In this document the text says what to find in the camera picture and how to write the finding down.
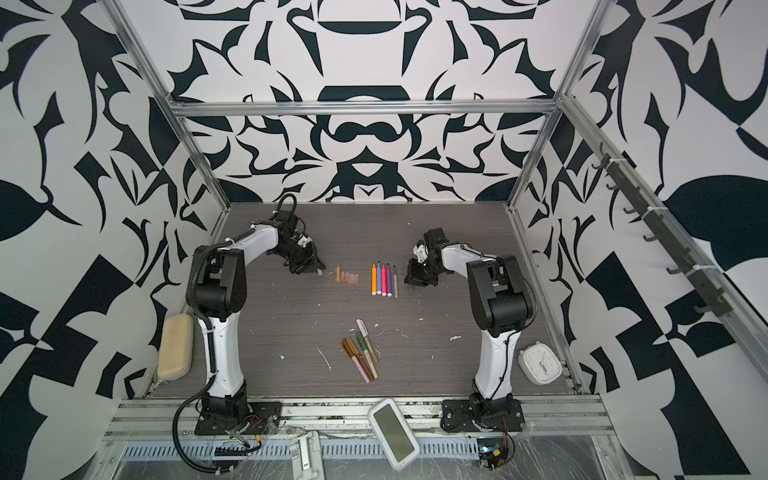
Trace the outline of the purple highlighter pen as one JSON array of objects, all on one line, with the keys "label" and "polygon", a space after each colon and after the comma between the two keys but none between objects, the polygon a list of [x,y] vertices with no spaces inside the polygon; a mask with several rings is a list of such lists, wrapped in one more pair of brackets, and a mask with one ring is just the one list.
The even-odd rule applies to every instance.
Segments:
[{"label": "purple highlighter pen", "polygon": [[385,280],[385,286],[386,286],[386,296],[392,297],[394,295],[393,293],[393,278],[392,278],[392,269],[391,265],[387,263],[383,267],[383,275]]}]

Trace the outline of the pink red highlighter pen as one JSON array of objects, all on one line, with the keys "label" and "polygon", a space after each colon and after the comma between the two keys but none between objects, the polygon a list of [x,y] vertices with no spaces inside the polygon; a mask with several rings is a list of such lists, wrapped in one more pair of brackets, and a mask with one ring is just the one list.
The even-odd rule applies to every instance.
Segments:
[{"label": "pink red highlighter pen", "polygon": [[380,265],[380,282],[379,286],[381,289],[381,295],[384,297],[387,297],[389,295],[389,282],[388,282],[388,271],[387,266],[382,263]]}]

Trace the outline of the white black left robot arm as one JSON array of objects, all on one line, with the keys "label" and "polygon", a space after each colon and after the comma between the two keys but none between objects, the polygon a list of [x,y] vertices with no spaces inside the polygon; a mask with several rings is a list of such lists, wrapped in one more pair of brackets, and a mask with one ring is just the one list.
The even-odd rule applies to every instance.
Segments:
[{"label": "white black left robot arm", "polygon": [[206,383],[197,397],[204,417],[241,420],[249,414],[239,358],[239,316],[248,294],[247,266],[277,255],[295,275],[325,269],[306,225],[294,214],[253,223],[242,234],[195,250],[186,302],[203,335]]}]

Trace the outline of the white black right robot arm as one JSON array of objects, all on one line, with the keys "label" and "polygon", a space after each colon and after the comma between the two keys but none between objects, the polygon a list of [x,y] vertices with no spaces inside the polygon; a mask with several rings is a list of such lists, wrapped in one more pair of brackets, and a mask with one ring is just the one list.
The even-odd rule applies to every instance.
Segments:
[{"label": "white black right robot arm", "polygon": [[471,313],[481,331],[471,411],[477,418],[502,412],[513,400],[511,373],[516,344],[535,317],[536,304],[519,262],[514,256],[493,255],[451,242],[436,228],[427,231],[414,246],[405,282],[436,286],[442,274],[459,274],[467,280]]}]

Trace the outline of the gold cap brown marker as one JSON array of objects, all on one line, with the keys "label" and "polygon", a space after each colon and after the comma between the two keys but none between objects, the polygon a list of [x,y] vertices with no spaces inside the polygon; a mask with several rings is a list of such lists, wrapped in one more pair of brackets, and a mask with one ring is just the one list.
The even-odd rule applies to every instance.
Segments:
[{"label": "gold cap brown marker", "polygon": [[362,358],[353,339],[351,337],[346,337],[343,340],[343,343],[344,343],[345,351],[353,359],[361,375],[365,378],[365,381],[367,383],[374,381],[373,373],[369,369],[369,367],[366,365],[365,360]]}]

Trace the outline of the white square alarm clock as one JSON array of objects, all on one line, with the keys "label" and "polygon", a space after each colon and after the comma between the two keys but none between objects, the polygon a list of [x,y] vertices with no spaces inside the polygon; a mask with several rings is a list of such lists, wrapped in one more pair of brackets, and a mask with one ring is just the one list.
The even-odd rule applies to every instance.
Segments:
[{"label": "white square alarm clock", "polygon": [[563,374],[563,365],[555,352],[541,342],[522,349],[518,354],[518,363],[526,378],[539,386],[549,385]]}]

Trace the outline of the white tablet device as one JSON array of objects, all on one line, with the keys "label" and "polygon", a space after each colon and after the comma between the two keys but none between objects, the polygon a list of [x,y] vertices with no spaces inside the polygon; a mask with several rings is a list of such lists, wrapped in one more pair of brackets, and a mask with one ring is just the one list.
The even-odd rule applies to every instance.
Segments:
[{"label": "white tablet device", "polygon": [[419,456],[420,445],[393,398],[374,405],[367,418],[393,470],[402,471]]}]

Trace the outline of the small circuit board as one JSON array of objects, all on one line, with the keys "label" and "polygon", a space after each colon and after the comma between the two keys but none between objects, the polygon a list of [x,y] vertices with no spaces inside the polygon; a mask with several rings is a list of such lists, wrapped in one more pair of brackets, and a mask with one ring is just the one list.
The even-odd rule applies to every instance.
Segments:
[{"label": "small circuit board", "polygon": [[504,438],[481,438],[477,442],[478,464],[480,467],[496,470],[508,463],[516,453],[514,440]]}]

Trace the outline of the grey hook rack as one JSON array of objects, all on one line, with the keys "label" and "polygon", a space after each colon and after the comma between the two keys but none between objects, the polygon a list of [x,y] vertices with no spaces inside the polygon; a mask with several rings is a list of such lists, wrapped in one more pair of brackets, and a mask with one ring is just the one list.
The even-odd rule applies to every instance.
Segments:
[{"label": "grey hook rack", "polygon": [[704,305],[696,306],[694,310],[711,312],[717,317],[731,313],[733,306],[726,298],[722,283],[715,277],[716,266],[695,250],[693,240],[669,208],[662,205],[627,159],[614,158],[604,151],[600,156],[594,167],[605,171],[612,180],[608,189],[622,193],[629,202],[630,206],[624,212],[647,226],[650,233],[643,240],[659,243],[673,262],[666,269],[667,273],[684,276],[701,297]]}]

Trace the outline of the aluminium corner post back left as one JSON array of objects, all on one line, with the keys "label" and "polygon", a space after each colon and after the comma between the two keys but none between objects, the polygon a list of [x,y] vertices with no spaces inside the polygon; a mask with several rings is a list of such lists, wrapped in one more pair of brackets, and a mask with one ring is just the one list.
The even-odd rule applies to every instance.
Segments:
[{"label": "aluminium corner post back left", "polygon": [[183,145],[186,153],[193,162],[195,168],[202,176],[204,184],[211,191],[213,198],[223,211],[229,211],[231,203],[223,188],[216,179],[213,170],[193,139],[184,121],[174,111],[174,101],[166,89],[165,84],[152,59],[143,45],[138,32],[130,22],[127,12],[119,1],[103,0],[99,4],[105,10],[108,20],[113,25],[121,44],[134,61],[140,75],[146,83],[150,93],[158,104],[161,112],[170,125],[170,128]]}]

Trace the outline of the aluminium corner post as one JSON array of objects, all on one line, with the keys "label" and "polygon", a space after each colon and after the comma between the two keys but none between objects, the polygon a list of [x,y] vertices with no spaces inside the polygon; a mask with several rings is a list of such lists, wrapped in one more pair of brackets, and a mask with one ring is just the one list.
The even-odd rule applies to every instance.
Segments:
[{"label": "aluminium corner post", "polygon": [[590,14],[588,23],[579,39],[574,55],[567,66],[563,81],[555,92],[553,97],[553,107],[550,112],[547,113],[542,128],[537,134],[533,147],[523,162],[522,171],[507,199],[506,207],[508,212],[512,212],[515,209],[525,187],[528,185],[533,173],[536,171],[537,165],[543,155],[544,147],[550,140],[562,114],[564,113],[563,108],[565,98],[571,94],[575,84],[580,78],[586,61],[597,44],[603,25],[610,14],[610,10],[615,4],[616,2],[611,0],[600,0],[596,2],[592,13]]},{"label": "aluminium corner post", "polygon": [[165,84],[152,59],[143,45],[138,32],[130,22],[127,12],[119,1],[103,0],[99,4],[105,10],[108,20],[113,25],[121,44],[134,61],[140,75],[146,83],[150,93],[158,104],[161,112],[170,125],[170,128],[183,145],[186,153],[193,162],[195,168],[202,176],[204,184],[211,191],[213,198],[223,211],[229,211],[231,203],[223,188],[216,179],[213,170],[193,139],[184,121],[174,111],[174,101],[166,89]]}]

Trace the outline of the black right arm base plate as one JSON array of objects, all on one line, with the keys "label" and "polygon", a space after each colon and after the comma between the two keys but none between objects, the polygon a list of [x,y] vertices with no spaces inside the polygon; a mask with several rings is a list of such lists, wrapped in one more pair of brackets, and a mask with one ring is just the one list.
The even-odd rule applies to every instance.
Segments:
[{"label": "black right arm base plate", "polygon": [[440,428],[445,432],[508,432],[519,433],[525,423],[521,403],[507,396],[485,401],[479,397],[469,400],[443,400]]}]

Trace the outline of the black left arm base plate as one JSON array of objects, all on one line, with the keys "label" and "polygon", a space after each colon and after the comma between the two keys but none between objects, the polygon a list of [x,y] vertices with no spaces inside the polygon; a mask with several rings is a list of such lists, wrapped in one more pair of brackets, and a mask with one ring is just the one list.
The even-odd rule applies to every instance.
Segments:
[{"label": "black left arm base plate", "polygon": [[197,436],[221,436],[230,433],[260,435],[281,422],[283,404],[279,401],[248,402],[244,409],[226,413],[204,411],[194,429]]}]

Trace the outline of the aluminium corner post back right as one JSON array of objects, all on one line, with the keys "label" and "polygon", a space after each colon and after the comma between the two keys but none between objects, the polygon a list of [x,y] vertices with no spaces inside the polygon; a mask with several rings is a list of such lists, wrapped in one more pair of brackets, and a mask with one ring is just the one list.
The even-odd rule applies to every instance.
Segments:
[{"label": "aluminium corner post back right", "polygon": [[555,92],[553,97],[553,107],[550,112],[547,113],[542,128],[537,134],[533,147],[523,162],[522,171],[507,199],[506,207],[508,212],[512,212],[515,209],[525,187],[528,185],[533,173],[536,171],[537,165],[543,155],[544,147],[550,140],[562,114],[564,113],[563,108],[565,98],[571,94],[575,84],[580,78],[586,61],[597,44],[603,25],[610,14],[610,10],[615,4],[616,2],[611,0],[600,0],[596,2],[592,13],[590,14],[588,23],[579,39],[574,55],[567,66],[563,81]]}]

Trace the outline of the white bracket front rail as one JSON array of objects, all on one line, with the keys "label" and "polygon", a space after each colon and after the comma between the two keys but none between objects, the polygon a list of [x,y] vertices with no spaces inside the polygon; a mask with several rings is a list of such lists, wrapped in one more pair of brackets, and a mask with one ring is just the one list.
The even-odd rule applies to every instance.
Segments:
[{"label": "white bracket front rail", "polygon": [[320,436],[317,431],[299,435],[290,447],[294,480],[325,480]]}]

